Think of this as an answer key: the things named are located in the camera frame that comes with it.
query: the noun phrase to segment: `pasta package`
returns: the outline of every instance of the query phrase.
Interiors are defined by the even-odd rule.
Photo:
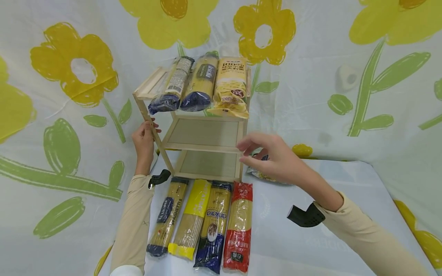
[[[147,245],[147,252],[153,257],[161,257],[168,252],[187,184],[189,179],[186,178],[173,177],[171,180],[169,191],[156,220],[155,230]]]
[[[220,274],[231,193],[231,183],[213,181],[195,256],[195,268],[204,267]]]
[[[150,102],[149,113],[174,111],[179,108],[181,93],[195,60],[191,57],[176,58],[161,88],[162,93]]]
[[[207,52],[197,60],[194,73],[181,100],[181,110],[201,111],[210,106],[217,68],[218,55],[213,52]]]
[[[213,108],[208,112],[219,116],[248,118],[246,63],[244,57],[220,59]]]
[[[212,184],[207,180],[195,180],[181,222],[176,230],[175,239],[173,243],[169,244],[170,254],[193,260],[209,202],[211,186]]]
[[[252,184],[234,182],[225,234],[223,268],[247,273],[250,260]]]

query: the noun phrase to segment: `left hand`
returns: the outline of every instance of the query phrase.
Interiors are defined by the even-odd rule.
[[[153,134],[152,127],[158,128],[158,125],[145,121],[140,127],[132,134],[133,144],[137,152],[137,166],[135,174],[148,175],[150,166],[153,161],[154,147],[153,147]]]

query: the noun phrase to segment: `yellow flower print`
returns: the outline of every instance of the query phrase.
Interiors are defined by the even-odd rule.
[[[180,41],[186,48],[198,47],[209,40],[209,14],[218,0],[120,0],[121,5],[138,17],[141,40],[152,49],[167,49]]]
[[[22,130],[37,114],[31,98],[7,84],[8,79],[8,67],[0,57],[0,144]]]
[[[286,45],[296,32],[295,15],[291,10],[281,10],[282,0],[258,0],[256,5],[242,6],[233,18],[235,30],[242,34],[239,40],[240,54],[250,64],[266,60],[279,65],[286,57]],[[267,43],[256,45],[255,34],[258,29],[269,29]]]
[[[435,269],[442,268],[442,242],[432,233],[416,229],[416,218],[408,207],[400,200],[395,200],[397,208],[419,242],[427,258]]]
[[[303,159],[317,159],[316,157],[310,157],[313,153],[313,149],[306,144],[296,144],[292,147],[292,151]]]
[[[44,78],[60,81],[62,90],[74,102],[84,107],[97,106],[104,92],[118,86],[111,51],[98,36],[88,34],[81,38],[66,22],[57,23],[43,33],[47,41],[30,51],[32,67]],[[78,63],[91,68],[91,79],[78,79],[73,72]]]
[[[424,41],[442,29],[440,0],[360,0],[366,7],[350,29],[350,40],[370,44],[386,36],[389,45]]]

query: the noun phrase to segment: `floral backdrop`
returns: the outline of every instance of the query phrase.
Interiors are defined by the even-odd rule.
[[[281,135],[302,158],[370,163],[442,275],[441,1],[1,7],[0,208],[7,212],[0,234],[9,239],[0,267],[7,275],[94,272],[134,171],[129,138],[142,117],[131,93],[173,57],[207,51],[247,57],[249,131]],[[157,119],[164,129],[171,122]]]

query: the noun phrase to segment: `white tablecloth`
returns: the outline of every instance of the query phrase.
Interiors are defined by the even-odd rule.
[[[179,152],[168,151],[168,155],[171,162],[175,163]],[[430,275],[437,276],[371,165],[364,162],[325,160],[305,160],[305,162],[335,189],[344,192],[374,221],[394,233],[396,238],[427,267]],[[164,160],[159,157],[152,174],[159,174],[165,168]],[[248,174],[244,175],[243,181],[253,183],[254,193],[248,275],[374,275],[362,259],[323,224],[302,228],[286,218],[293,204],[306,210],[312,203],[312,198],[303,190],[295,186],[267,183]],[[169,183],[170,180],[155,188],[150,233],[154,229]],[[112,251],[99,276],[110,274],[111,255]],[[209,275],[207,272],[195,272],[193,264],[172,255],[159,260],[149,256],[146,257],[145,275]]]

